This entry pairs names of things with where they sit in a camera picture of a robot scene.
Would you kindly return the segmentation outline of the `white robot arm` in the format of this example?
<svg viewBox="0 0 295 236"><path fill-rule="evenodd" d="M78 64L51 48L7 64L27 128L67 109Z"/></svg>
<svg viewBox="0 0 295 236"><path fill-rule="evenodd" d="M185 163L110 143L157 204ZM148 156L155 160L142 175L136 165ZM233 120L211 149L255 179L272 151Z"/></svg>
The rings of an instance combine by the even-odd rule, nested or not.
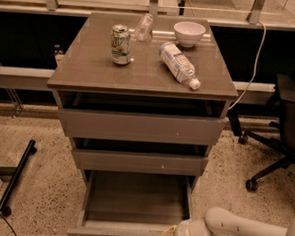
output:
<svg viewBox="0 0 295 236"><path fill-rule="evenodd" d="M212 207L203 218L181 221L159 236L295 236L295 217L289 227L284 228Z"/></svg>

